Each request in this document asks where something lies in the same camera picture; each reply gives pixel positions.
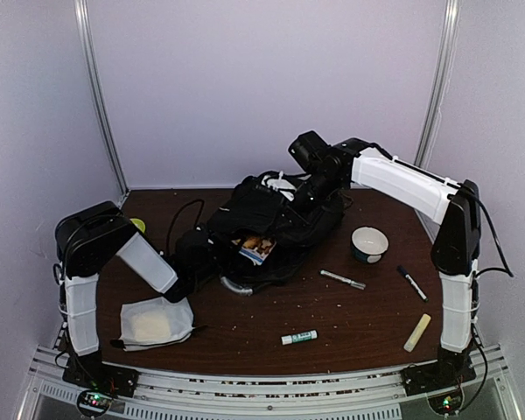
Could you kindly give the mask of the dog picture book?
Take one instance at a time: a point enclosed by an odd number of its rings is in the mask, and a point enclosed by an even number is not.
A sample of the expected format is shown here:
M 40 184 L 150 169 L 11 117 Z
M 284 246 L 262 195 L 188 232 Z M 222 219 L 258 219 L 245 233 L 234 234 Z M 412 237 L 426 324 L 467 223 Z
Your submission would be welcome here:
M 239 255 L 246 257 L 255 266 L 262 265 L 277 245 L 275 240 L 261 236 L 248 236 L 244 240 L 232 240 L 232 243 L 240 246 Z

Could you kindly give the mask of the black student backpack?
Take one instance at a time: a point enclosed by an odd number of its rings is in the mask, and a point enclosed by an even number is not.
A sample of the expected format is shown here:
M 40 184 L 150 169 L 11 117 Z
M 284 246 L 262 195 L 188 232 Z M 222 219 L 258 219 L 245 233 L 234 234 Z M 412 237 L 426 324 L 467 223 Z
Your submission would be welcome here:
M 303 266 L 312 251 L 339 223 L 293 223 L 284 216 L 285 199 L 255 189 L 257 176 L 249 175 L 238 184 L 230 198 L 212 214 L 207 229 L 213 252 L 220 265 L 220 282 L 240 296 L 251 296 L 271 285 L 283 285 Z M 349 207 L 341 195 L 341 221 Z M 260 266 L 239 255 L 232 240 L 261 236 L 276 246 Z

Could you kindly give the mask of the white pouch with zipper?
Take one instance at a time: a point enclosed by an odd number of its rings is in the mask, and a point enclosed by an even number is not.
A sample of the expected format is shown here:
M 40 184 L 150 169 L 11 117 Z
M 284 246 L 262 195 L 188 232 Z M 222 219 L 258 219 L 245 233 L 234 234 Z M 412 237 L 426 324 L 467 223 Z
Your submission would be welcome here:
M 200 329 L 194 325 L 193 310 L 186 297 L 177 303 L 156 297 L 123 304 L 120 321 L 121 335 L 109 344 L 126 352 L 181 343 Z

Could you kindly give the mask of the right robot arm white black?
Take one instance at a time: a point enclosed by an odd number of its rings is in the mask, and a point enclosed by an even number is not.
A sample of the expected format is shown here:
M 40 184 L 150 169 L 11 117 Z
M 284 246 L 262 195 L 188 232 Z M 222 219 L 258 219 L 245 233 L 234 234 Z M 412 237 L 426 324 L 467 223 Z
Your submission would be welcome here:
M 481 225 L 491 219 L 478 186 L 442 178 L 389 154 L 377 143 L 349 138 L 335 145 L 308 131 L 289 147 L 308 174 L 293 194 L 297 210 L 311 209 L 352 184 L 374 189 L 412 207 L 437 224 L 430 258 L 443 293 L 443 326 L 431 379 L 451 385 L 466 366 L 477 313 Z

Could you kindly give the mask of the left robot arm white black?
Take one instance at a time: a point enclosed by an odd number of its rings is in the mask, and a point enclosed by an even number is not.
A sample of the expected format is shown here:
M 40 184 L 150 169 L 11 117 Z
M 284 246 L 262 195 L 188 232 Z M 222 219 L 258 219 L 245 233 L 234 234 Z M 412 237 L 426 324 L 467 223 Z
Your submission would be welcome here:
M 108 369 L 100 357 L 96 292 L 103 268 L 114 258 L 125 263 L 156 293 L 124 304 L 121 335 L 113 347 L 143 351 L 181 343 L 200 329 L 188 298 L 217 270 L 209 252 L 212 240 L 201 227 L 189 230 L 167 255 L 154 248 L 132 219 L 104 201 L 61 220 L 55 228 L 60 287 L 59 308 L 68 328 L 75 375 L 91 389 L 102 387 Z

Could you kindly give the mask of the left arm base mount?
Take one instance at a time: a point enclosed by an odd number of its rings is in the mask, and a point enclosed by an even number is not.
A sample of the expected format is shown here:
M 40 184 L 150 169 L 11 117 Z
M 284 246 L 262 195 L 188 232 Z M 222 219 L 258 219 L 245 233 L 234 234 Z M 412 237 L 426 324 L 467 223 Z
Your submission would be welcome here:
M 62 375 L 64 382 L 110 396 L 124 397 L 134 395 L 138 378 L 139 373 L 135 369 L 101 365 L 98 370 L 91 372 L 74 360 L 70 360 Z

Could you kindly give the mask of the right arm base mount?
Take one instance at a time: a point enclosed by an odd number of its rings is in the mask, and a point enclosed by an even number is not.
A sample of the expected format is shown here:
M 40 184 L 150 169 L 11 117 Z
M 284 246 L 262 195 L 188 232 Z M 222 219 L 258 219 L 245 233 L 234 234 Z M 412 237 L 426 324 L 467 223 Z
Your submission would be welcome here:
M 441 367 L 437 362 L 410 365 L 401 371 L 402 385 L 407 396 L 455 387 L 459 382 L 469 382 L 476 377 L 472 367 L 463 367 L 456 371 L 450 366 Z

